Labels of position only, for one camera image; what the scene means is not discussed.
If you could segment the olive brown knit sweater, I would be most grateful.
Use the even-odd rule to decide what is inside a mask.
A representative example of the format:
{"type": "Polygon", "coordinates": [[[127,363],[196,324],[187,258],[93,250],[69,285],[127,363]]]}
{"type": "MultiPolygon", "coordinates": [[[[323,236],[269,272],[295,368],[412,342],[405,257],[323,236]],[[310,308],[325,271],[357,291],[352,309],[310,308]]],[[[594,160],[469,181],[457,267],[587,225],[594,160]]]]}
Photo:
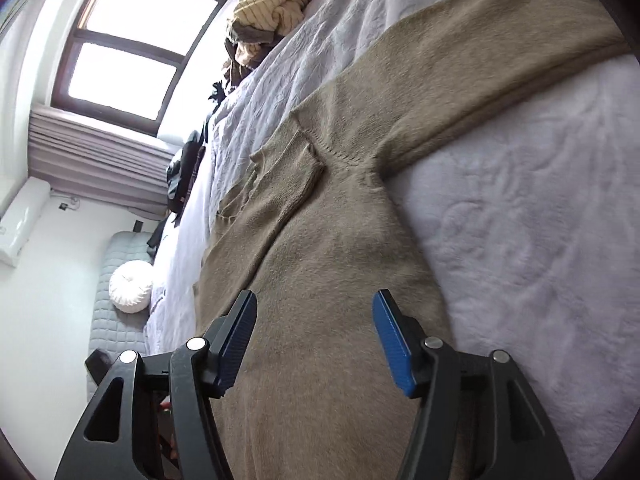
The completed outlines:
{"type": "Polygon", "coordinates": [[[626,53],[598,0],[442,0],[294,108],[224,196],[198,329],[257,297],[239,379],[213,407],[239,479],[390,479],[416,404],[393,385],[372,298],[449,338],[434,276],[384,182],[585,68],[626,53]]]}

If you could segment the dark framed window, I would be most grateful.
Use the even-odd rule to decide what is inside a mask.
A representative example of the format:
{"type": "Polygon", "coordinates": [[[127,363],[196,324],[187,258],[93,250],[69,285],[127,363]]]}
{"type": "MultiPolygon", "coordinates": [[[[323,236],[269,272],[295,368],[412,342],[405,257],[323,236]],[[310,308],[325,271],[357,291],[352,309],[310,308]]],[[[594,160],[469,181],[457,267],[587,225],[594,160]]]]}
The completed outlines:
{"type": "Polygon", "coordinates": [[[84,0],[51,104],[156,136],[183,73],[227,0],[84,0]]]}

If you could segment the grey quilted headboard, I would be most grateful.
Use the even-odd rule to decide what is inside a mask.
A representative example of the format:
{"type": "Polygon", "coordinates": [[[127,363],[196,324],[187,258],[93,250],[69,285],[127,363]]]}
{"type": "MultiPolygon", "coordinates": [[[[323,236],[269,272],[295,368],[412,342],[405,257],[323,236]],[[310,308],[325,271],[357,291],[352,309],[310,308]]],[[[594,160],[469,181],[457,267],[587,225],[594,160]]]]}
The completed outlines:
{"type": "Polygon", "coordinates": [[[140,356],[148,354],[145,345],[144,326],[149,317],[149,307],[136,314],[120,312],[108,296],[108,282],[112,273],[123,263],[143,260],[152,264],[146,242],[147,232],[122,231],[108,242],[100,266],[98,287],[89,332],[87,372],[87,396],[93,396],[98,382],[120,354],[134,350],[140,356]]]}

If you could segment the white air conditioner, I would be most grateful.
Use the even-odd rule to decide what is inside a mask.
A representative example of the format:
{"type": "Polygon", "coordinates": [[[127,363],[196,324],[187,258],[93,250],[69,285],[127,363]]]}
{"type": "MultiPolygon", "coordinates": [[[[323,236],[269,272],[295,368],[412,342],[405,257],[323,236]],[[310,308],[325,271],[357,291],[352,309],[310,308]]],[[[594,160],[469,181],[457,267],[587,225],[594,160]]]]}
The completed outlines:
{"type": "Polygon", "coordinates": [[[16,268],[21,251],[50,200],[51,185],[29,177],[1,219],[1,262],[16,268]]]}

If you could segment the round white pleated cushion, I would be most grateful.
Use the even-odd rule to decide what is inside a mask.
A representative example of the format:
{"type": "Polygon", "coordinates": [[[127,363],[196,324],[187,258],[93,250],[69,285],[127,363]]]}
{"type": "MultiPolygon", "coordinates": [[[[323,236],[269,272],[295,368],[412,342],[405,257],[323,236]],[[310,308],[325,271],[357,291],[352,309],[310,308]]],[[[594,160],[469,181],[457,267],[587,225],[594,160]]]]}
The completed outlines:
{"type": "Polygon", "coordinates": [[[149,307],[153,285],[153,267],[143,260],[121,264],[108,282],[112,304],[126,314],[136,314],[149,307]]]}

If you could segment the lavender fleece blanket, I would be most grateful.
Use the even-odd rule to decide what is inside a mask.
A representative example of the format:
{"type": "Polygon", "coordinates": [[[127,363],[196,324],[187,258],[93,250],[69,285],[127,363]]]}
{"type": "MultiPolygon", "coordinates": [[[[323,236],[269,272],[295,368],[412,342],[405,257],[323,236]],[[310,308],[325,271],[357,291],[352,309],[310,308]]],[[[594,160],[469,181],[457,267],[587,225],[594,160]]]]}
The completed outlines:
{"type": "MultiPolygon", "coordinates": [[[[145,343],[194,332],[193,287],[224,193],[286,114],[397,21],[438,0],[312,0],[207,123],[180,226],[163,234],[145,343]]],[[[509,351],[593,478],[639,407],[639,64],[576,77],[462,136],[388,186],[473,353],[509,351]]]]}

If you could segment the grey striped curtain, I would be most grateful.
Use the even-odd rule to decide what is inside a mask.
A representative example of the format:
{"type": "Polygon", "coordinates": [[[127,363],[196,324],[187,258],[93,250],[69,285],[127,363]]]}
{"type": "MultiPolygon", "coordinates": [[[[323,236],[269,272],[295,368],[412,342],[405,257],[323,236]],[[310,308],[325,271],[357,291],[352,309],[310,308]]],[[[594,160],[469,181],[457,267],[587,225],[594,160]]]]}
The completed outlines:
{"type": "Polygon", "coordinates": [[[148,219],[167,211],[166,169],[178,148],[126,128],[35,104],[28,170],[55,191],[127,208],[148,219]]]}

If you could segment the yellow striped clothes pile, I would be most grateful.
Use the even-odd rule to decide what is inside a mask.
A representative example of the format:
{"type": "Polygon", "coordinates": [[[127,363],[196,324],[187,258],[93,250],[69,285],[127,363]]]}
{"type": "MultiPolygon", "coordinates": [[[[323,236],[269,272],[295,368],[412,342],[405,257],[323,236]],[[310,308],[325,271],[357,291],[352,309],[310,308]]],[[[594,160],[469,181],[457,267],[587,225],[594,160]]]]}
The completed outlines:
{"type": "Polygon", "coordinates": [[[224,90],[231,92],[260,65],[304,18],[311,0],[239,0],[229,18],[228,58],[222,66],[224,90]]]}

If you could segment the black garment on bed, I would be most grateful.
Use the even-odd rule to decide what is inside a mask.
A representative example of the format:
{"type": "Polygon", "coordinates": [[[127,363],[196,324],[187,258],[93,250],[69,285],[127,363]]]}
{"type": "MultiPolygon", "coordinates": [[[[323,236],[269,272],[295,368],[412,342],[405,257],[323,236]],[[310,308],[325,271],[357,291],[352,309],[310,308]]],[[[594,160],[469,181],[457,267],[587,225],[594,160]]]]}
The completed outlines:
{"type": "Polygon", "coordinates": [[[217,81],[213,84],[212,94],[208,97],[215,104],[214,109],[209,113],[201,126],[200,130],[193,130],[183,144],[183,147],[174,155],[166,169],[167,183],[167,207],[168,215],[161,221],[146,244],[148,245],[148,254],[154,258],[157,249],[160,248],[160,241],[165,226],[172,216],[171,224],[178,226],[181,222],[184,208],[188,202],[191,191],[198,176],[198,170],[204,157],[208,142],[209,122],[216,113],[222,102],[227,97],[224,90],[224,83],[217,81]]]}

